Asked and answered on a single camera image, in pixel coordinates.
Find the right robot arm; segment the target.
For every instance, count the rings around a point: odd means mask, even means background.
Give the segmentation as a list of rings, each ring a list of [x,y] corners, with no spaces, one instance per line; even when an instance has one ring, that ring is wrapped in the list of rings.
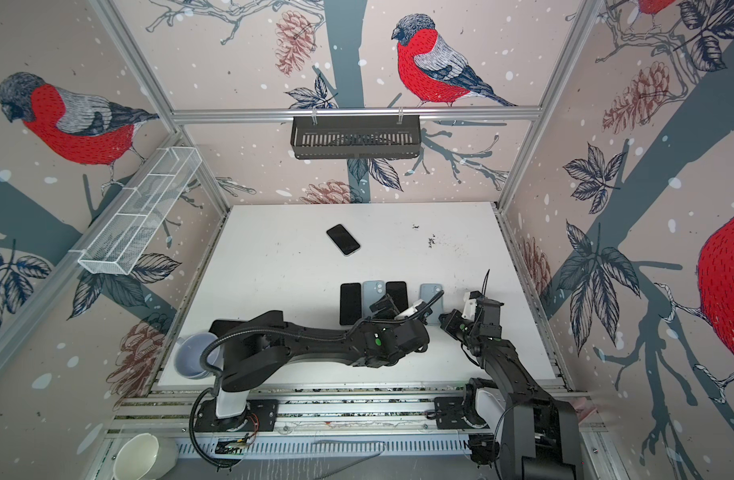
[[[500,479],[582,479],[576,411],[544,390],[502,337],[502,306],[472,291],[462,311],[440,317],[440,327],[474,356],[503,398],[498,403],[489,387],[474,393],[474,412],[493,432],[485,461]]]

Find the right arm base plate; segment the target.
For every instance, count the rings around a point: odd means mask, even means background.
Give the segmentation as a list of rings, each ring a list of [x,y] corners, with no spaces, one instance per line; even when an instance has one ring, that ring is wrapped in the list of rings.
[[[425,412],[439,430],[488,429],[490,425],[477,410],[473,397],[436,397],[433,406]]]

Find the lavender cup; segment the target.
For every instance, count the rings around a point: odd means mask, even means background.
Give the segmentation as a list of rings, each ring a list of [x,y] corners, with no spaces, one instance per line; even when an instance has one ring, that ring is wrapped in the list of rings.
[[[175,371],[183,378],[196,380],[209,375],[200,363],[205,349],[217,339],[211,332],[199,332],[176,340]]]

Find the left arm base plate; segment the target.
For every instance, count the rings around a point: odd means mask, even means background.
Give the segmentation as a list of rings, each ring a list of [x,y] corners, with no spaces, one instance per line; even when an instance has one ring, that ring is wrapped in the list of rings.
[[[216,399],[202,401],[193,415],[197,433],[271,432],[279,409],[277,400],[249,400],[245,411],[237,417],[219,419]]]

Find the white bowl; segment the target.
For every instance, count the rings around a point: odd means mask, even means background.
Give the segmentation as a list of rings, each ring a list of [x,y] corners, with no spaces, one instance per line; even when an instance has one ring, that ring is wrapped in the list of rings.
[[[117,480],[160,479],[175,467],[178,456],[174,440],[150,433],[139,434],[118,452],[113,476]]]

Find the light blue phone case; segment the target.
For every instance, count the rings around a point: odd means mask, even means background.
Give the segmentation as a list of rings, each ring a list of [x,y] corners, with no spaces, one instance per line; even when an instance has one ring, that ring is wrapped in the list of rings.
[[[440,325],[440,316],[444,313],[444,289],[441,284],[436,283],[420,285],[419,295],[424,303],[430,304],[438,294],[440,294],[439,298],[430,306],[428,315],[426,316],[426,323],[428,325]]]
[[[385,295],[385,282],[382,280],[365,281],[362,284],[362,318],[367,321],[373,318],[385,318],[385,306],[380,304],[377,311],[371,306],[379,302]]]

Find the white mesh wall basket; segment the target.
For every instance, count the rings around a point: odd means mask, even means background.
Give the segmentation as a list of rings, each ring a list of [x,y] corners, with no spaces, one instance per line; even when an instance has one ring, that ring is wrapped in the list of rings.
[[[91,274],[130,274],[201,163],[194,147],[160,149],[145,177],[126,190],[122,205],[82,252],[79,265]]]

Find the black phone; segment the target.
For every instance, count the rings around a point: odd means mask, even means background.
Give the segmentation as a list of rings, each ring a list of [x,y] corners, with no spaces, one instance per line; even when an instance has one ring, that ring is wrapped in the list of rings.
[[[361,248],[361,244],[342,224],[329,228],[326,235],[344,256],[350,256]]]
[[[386,293],[391,297],[398,312],[409,308],[407,284],[405,281],[388,281]]]
[[[247,321],[218,319],[212,322],[209,332],[214,334],[217,338],[221,338],[232,334],[235,331],[241,330],[247,324]]]
[[[344,283],[340,285],[339,324],[354,325],[362,318],[362,286],[360,283]]]

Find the black wall basket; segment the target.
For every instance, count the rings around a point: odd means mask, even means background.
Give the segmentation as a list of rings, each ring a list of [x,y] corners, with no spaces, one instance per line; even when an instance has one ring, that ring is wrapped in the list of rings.
[[[299,160],[412,159],[421,152],[420,118],[298,117],[290,144]]]

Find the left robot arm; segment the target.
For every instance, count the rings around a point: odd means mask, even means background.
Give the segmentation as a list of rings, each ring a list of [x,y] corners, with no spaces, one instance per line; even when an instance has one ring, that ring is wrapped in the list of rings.
[[[208,390],[219,420],[242,421],[248,393],[289,363],[332,362],[351,367],[390,367],[411,353],[428,349],[426,318],[444,291],[418,300],[389,319],[365,317],[347,330],[311,328],[284,320],[280,310],[249,321],[216,319],[217,336],[202,352],[200,366],[215,378]]]

